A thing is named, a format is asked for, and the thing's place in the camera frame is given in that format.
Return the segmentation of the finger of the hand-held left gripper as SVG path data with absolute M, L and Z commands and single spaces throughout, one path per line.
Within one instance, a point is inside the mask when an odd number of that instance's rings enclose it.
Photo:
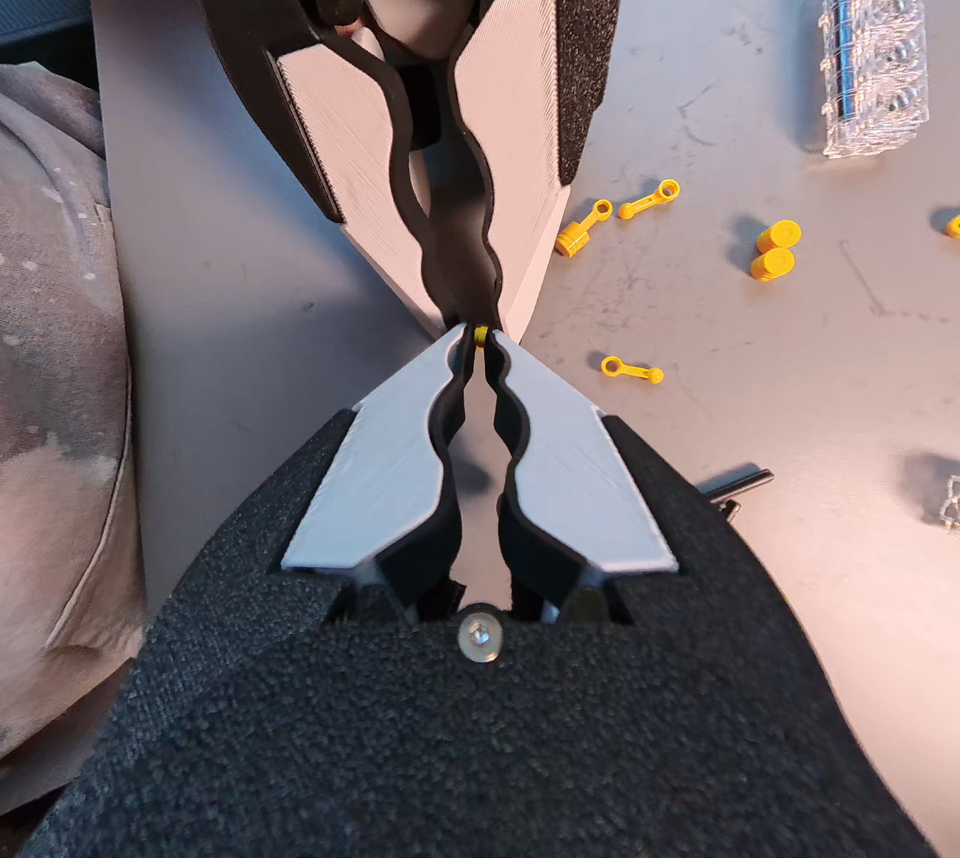
M 559 174 L 556 0 L 495 0 L 454 65 L 463 124 L 491 180 L 486 240 L 497 312 L 520 341 L 546 276 L 570 187 Z
M 342 231 L 433 336 L 448 327 L 427 294 L 423 248 L 390 183 L 393 124 L 381 86 L 328 45 L 277 59 L 279 72 L 342 216 Z

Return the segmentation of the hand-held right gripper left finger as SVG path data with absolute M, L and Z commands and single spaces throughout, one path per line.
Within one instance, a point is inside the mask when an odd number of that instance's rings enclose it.
M 421 620 L 452 615 L 462 516 L 450 443 L 465 419 L 474 333 L 456 325 L 363 397 L 281 557 L 281 572 L 385 585 Z

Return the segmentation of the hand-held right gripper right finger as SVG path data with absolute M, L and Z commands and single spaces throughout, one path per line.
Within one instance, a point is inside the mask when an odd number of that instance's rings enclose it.
M 504 332 L 486 334 L 484 358 L 510 453 L 498 536 L 511 578 L 558 619 L 578 588 L 679 572 L 599 406 Z

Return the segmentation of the grey desk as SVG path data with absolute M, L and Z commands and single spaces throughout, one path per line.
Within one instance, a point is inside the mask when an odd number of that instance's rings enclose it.
M 553 254 L 523 345 L 688 480 L 774 482 L 734 521 L 846 717 L 958 856 L 958 0 L 926 0 L 930 121 L 822 155 L 820 0 L 622 0 L 564 217 L 674 204 Z M 428 337 L 238 101 L 194 0 L 92 0 L 156 608 L 222 521 Z M 794 270 L 750 275 L 801 227 Z M 609 377 L 602 360 L 664 372 Z

